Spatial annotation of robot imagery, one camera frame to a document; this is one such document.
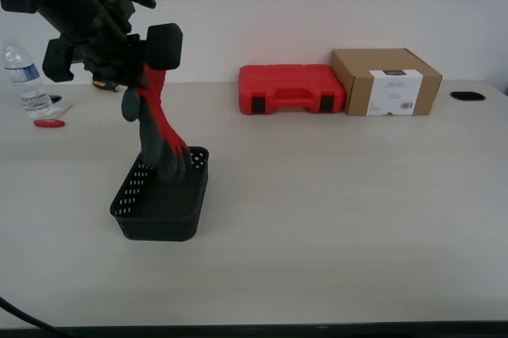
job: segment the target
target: plastic bottle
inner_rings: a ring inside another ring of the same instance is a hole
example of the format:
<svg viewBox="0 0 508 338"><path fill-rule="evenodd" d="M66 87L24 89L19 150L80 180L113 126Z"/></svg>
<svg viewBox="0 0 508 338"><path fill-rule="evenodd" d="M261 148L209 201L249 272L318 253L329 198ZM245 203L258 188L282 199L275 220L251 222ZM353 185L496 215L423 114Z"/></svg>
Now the plastic bottle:
<svg viewBox="0 0 508 338"><path fill-rule="evenodd" d="M43 118L55 112L48 94L42 89L39 71L32 57L18 46L8 46L2 54L3 67L21 93L21 104L32 118Z"/></svg>

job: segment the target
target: toolbox handle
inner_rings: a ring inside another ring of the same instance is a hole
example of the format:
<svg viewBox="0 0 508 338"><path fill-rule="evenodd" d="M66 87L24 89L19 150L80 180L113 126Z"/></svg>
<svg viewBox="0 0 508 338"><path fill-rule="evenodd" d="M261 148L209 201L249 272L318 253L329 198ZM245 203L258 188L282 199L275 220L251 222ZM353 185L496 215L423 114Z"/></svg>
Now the toolbox handle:
<svg viewBox="0 0 508 338"><path fill-rule="evenodd" d="M275 91L273 104L276 107L311 106L312 99L312 94L305 88L284 88Z"/></svg>

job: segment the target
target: red case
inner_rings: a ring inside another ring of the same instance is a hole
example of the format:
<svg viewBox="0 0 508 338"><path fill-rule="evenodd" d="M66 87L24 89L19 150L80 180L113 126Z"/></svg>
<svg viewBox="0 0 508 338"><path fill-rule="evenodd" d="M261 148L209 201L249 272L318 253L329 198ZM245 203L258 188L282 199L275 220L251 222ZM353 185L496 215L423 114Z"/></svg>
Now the red case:
<svg viewBox="0 0 508 338"><path fill-rule="evenodd" d="M303 107L312 113L336 113L345 92L325 64L244 66L240 69L240 110L270 114L277 108Z"/></svg>

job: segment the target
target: brown cardboard box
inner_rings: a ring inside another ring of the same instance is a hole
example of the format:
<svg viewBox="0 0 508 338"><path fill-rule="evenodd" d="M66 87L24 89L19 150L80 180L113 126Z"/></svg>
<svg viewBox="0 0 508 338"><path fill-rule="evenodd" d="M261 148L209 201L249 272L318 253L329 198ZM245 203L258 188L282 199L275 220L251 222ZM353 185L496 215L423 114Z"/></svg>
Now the brown cardboard box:
<svg viewBox="0 0 508 338"><path fill-rule="evenodd" d="M345 88L349 116L429 114L442 80L405 48L333 50L331 65Z"/></svg>

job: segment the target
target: black basket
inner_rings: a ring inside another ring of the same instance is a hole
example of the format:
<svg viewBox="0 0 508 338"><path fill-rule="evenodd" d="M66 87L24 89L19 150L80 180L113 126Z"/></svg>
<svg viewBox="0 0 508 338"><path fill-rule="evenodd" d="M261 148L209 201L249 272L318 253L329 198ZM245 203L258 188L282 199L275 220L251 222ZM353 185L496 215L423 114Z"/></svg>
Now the black basket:
<svg viewBox="0 0 508 338"><path fill-rule="evenodd" d="M195 235L208 181L208 151L190 147L192 173L171 184L138 156L110 207L130 240L184 241Z"/></svg>

